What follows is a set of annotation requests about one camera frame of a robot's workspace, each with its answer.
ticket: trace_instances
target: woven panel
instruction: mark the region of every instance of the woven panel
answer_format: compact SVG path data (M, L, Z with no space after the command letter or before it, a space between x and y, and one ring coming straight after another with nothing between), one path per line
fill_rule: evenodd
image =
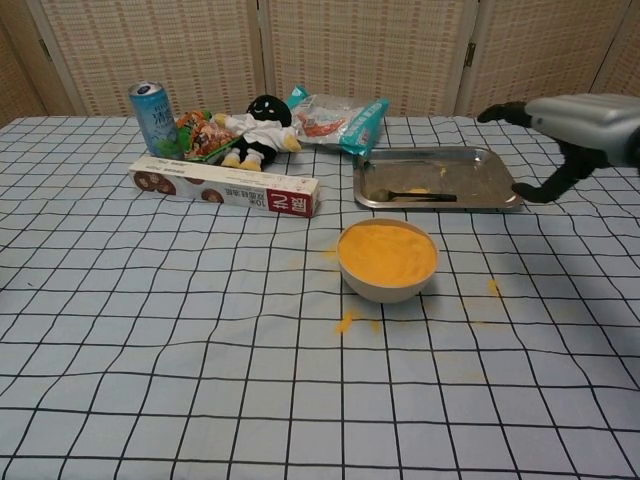
M631 4L610 55L594 90L640 96L640 1Z
M471 100L460 113L475 115L495 102L588 91L627 4L493 2L487 37L475 58Z
M381 97L392 114L444 112L464 0L268 2L276 93Z
M58 73L38 43L40 34L27 3L24 0L2 0L0 16L47 113L73 115L73 107Z
M43 115L44 108L18 63L1 23L0 65L0 127L17 117Z
M244 111L257 94L248 2L42 3L89 114L131 114L127 88L140 80L161 82L175 114Z

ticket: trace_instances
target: product box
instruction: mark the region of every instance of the product box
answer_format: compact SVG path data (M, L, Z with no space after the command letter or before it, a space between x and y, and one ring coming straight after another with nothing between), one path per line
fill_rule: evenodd
M318 180L235 168L166 160L143 155L129 167L138 188L312 217L318 205Z

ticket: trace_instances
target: black and white plush toy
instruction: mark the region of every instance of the black and white plush toy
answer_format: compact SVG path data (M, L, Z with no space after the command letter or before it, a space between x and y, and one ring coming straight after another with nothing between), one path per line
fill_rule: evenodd
M241 138L226 154L222 166L245 170L262 170L278 152L299 152L300 143L291 126L291 111L287 104L271 95L256 98L247 113L218 113L215 121Z

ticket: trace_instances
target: spoon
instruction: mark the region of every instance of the spoon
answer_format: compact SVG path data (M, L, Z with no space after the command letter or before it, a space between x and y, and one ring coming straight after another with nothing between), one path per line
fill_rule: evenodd
M381 188L369 195L369 200L374 202L389 202L394 198L408 197L421 198L428 202L457 202L458 196L451 193L418 193L418 192L392 192Z

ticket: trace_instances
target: food package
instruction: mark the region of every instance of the food package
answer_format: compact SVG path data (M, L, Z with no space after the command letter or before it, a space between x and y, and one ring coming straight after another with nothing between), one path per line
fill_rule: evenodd
M143 155L129 167L133 183L146 192L177 195L312 217L317 210L315 178L277 175Z
M287 105L301 143L338 147L368 157L378 141L389 101L310 95L304 87L296 86Z
M211 121L211 112L186 112L176 122L185 160L215 163L239 138Z

